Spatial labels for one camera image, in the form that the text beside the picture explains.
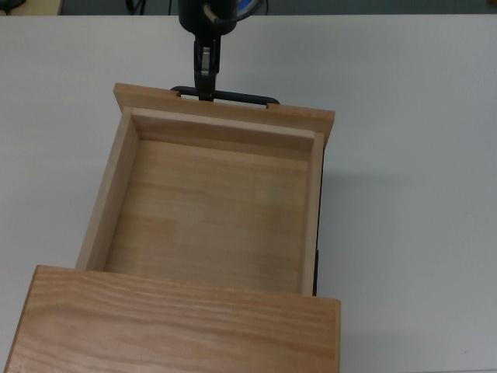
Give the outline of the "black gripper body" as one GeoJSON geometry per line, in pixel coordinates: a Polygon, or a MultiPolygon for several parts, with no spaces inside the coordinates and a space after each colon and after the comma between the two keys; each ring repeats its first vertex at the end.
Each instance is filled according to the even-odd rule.
{"type": "Polygon", "coordinates": [[[205,14],[205,5],[209,5],[210,10],[221,20],[229,21],[237,15],[237,1],[178,1],[179,22],[185,30],[196,37],[215,37],[226,35],[235,28],[236,22],[215,25],[205,14]]]}

